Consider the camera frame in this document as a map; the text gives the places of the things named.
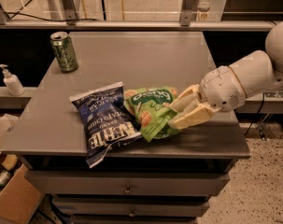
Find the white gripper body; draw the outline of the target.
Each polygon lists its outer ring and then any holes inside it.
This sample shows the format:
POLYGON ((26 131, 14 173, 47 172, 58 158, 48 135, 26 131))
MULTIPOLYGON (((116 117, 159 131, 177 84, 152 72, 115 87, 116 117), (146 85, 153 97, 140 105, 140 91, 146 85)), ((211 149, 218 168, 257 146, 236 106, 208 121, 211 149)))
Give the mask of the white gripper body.
POLYGON ((230 112, 246 101, 244 89, 229 66, 220 66, 207 73, 200 82, 199 90, 202 100, 220 112, 230 112))

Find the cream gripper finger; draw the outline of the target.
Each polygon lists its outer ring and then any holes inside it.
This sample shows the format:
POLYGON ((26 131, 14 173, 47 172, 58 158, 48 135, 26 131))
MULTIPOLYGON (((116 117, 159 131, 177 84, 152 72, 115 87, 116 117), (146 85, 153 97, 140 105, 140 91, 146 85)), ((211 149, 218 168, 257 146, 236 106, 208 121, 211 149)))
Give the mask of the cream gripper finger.
POLYGON ((199 85, 190 85, 184 90, 175 101, 170 104, 170 108, 178 113, 189 113, 202 104, 199 85))
POLYGON ((193 110, 185 109, 182 113, 170 119, 168 125, 177 130, 183 130, 211 120, 220 110, 220 106, 200 103, 193 110))

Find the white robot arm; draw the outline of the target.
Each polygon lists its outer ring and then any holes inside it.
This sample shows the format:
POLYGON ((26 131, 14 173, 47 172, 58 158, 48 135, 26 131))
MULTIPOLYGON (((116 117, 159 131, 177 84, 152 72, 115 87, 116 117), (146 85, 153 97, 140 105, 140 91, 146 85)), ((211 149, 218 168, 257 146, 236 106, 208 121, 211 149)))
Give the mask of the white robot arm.
POLYGON ((183 130, 209 121, 218 112, 230 112, 258 93, 279 90, 283 90, 283 22, 268 33, 265 50, 220 66, 184 90, 170 104, 177 114, 168 125, 183 130))

